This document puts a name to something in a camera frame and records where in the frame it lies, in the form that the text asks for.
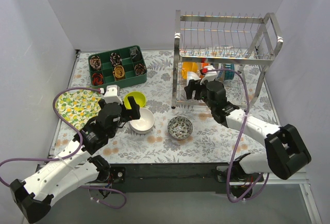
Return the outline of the red black rolled tie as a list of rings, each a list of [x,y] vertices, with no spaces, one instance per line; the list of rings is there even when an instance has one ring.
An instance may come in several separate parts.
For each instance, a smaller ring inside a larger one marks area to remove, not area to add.
[[[104,84],[104,77],[102,73],[94,73],[92,75],[92,84],[94,86],[102,85]]]

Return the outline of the pink brown rolled tie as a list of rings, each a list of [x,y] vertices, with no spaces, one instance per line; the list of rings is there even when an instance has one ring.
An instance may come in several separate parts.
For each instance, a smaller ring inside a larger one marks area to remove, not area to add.
[[[89,63],[94,71],[99,71],[102,68],[102,62],[99,56],[92,56],[89,59]]]

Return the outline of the dark grey rolled tie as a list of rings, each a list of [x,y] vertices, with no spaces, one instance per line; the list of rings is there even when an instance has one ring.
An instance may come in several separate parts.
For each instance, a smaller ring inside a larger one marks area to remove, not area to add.
[[[129,51],[132,61],[137,62],[141,60],[141,51],[138,46],[131,47]]]

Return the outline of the yellow orange bowl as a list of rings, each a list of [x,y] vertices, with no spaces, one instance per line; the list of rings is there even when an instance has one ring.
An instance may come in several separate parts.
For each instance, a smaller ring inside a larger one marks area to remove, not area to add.
[[[181,68],[181,76],[184,79],[187,79],[188,72],[198,72],[198,65],[195,62],[183,62],[182,68]]]

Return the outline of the teal bowl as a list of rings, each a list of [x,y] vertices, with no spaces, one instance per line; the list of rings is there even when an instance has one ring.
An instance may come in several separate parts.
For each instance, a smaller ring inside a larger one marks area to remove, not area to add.
[[[235,70],[235,66],[234,66],[234,64],[224,64],[224,67],[225,67],[226,69],[230,69],[230,70],[232,70],[232,71]],[[231,72],[231,71],[225,71],[225,72],[224,72],[224,81],[233,80],[234,76],[235,76],[235,73],[234,73],[234,72]]]

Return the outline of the dark floral rolled tie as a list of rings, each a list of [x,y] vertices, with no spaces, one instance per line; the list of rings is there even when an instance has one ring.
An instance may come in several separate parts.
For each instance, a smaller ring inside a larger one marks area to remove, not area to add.
[[[118,66],[118,65],[122,65],[122,58],[121,58],[120,54],[111,53],[110,54],[110,62],[111,62],[113,67]]]

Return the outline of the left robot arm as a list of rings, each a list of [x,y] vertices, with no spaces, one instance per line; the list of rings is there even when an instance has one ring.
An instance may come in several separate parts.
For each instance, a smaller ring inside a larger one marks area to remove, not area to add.
[[[29,223],[40,221],[59,199],[85,183],[109,179],[109,163],[95,153],[127,121],[140,118],[135,99],[129,97],[128,102],[130,109],[100,100],[98,115],[90,118],[57,156],[33,175],[10,183],[13,200]]]

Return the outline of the floral table mat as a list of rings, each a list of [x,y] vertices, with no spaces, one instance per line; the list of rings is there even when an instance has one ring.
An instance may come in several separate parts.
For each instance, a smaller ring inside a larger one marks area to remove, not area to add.
[[[75,60],[70,87],[90,87],[88,57],[93,53],[79,53]],[[108,144],[98,150],[110,164],[112,163],[192,163],[192,162],[229,162],[238,131],[227,129],[211,116],[205,106],[179,105],[171,109],[173,51],[142,51],[147,67],[147,81],[144,84],[120,90],[121,97],[132,91],[146,96],[146,108],[155,118],[153,130],[145,135],[133,132],[129,124],[119,129]],[[245,76],[249,100],[259,77],[259,68],[252,66]],[[240,79],[227,82],[227,98],[245,104],[244,90]],[[260,95],[251,107],[249,114],[267,123],[279,124],[272,105],[268,86],[263,83]],[[193,133],[184,140],[173,139],[167,129],[170,119],[184,116],[193,124]],[[61,123],[49,151],[49,157],[61,152],[73,138],[75,132],[65,123]],[[243,135],[236,156],[246,152],[264,152],[263,146]]]

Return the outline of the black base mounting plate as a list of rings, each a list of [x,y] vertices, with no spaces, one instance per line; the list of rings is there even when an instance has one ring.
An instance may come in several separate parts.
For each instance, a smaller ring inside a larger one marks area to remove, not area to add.
[[[107,182],[124,193],[226,193],[222,172],[229,164],[220,163],[154,163],[112,164]]]

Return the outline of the dark floral pink bowl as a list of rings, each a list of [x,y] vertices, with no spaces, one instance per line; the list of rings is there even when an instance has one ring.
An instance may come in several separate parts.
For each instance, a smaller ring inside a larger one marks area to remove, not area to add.
[[[188,138],[193,132],[192,122],[183,116],[172,118],[168,122],[168,133],[177,140],[184,140]]]

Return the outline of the light blue white bowl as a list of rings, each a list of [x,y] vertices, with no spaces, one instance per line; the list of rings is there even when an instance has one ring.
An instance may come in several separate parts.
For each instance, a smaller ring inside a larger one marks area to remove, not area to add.
[[[155,122],[153,113],[147,108],[140,108],[140,115],[140,119],[129,121],[130,126],[141,131],[153,128]]]

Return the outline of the blue floral white bowl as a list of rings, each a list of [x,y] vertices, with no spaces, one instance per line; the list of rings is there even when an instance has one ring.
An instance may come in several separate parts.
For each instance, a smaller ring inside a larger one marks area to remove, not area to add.
[[[223,64],[219,64],[218,68],[222,69],[223,68]],[[218,71],[217,72],[217,77],[216,80],[217,81],[223,81],[223,71]]]

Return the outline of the steel two-tier dish rack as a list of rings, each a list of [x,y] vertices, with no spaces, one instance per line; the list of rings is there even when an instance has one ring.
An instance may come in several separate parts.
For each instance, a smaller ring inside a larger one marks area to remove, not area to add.
[[[284,43],[275,13],[259,15],[228,15],[175,12],[174,61],[171,107],[200,105],[184,95],[183,63],[215,68],[233,64],[244,77],[253,65],[260,70],[252,98],[253,105],[261,92],[266,72]]]

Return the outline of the yellow black rolled tie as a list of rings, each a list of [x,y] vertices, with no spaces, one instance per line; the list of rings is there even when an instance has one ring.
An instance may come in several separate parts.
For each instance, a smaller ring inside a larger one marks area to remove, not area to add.
[[[113,76],[116,81],[125,79],[125,69],[122,65],[118,65],[113,69]]]

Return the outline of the green compartment tray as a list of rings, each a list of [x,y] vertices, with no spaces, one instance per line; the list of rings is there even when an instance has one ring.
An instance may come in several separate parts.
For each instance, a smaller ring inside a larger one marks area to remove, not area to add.
[[[94,88],[114,84],[127,88],[147,80],[147,67],[138,45],[91,55],[88,57],[88,67]]]

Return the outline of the lemon print cloth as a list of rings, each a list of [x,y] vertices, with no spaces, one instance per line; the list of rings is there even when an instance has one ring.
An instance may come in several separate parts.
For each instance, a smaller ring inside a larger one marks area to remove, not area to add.
[[[90,90],[71,90],[61,94],[55,102],[58,113],[76,129],[98,115],[101,94]]]

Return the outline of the white ribbed bowl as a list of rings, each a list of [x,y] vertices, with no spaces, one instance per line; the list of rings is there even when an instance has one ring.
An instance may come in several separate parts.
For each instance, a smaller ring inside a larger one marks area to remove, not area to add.
[[[190,80],[200,80],[200,77],[197,73],[188,71],[186,80],[188,84]]]

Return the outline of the lime green bowl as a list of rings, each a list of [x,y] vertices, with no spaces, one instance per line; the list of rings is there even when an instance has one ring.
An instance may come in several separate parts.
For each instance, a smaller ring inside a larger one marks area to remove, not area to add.
[[[146,98],[140,98],[139,99],[139,106],[141,108],[144,108],[146,106]]]
[[[124,97],[124,105],[125,105],[125,107],[126,107],[127,109],[131,109],[131,106],[130,106],[130,104],[129,104],[129,102],[128,102],[128,97],[129,97],[129,96],[133,96],[137,104],[139,104],[139,99],[140,99],[140,98],[146,98],[146,96],[145,96],[143,93],[138,92],[138,91],[133,91],[133,92],[128,93],[128,94]]]

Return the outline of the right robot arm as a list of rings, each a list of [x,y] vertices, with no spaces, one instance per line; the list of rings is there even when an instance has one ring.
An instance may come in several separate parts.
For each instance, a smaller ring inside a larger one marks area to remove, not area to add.
[[[207,105],[217,123],[242,131],[265,148],[264,153],[247,153],[234,160],[233,174],[238,181],[243,182],[256,173],[273,173],[287,180],[311,162],[311,155],[295,126],[269,124],[246,115],[227,100],[223,83],[190,80],[184,89],[187,99],[201,100]]]

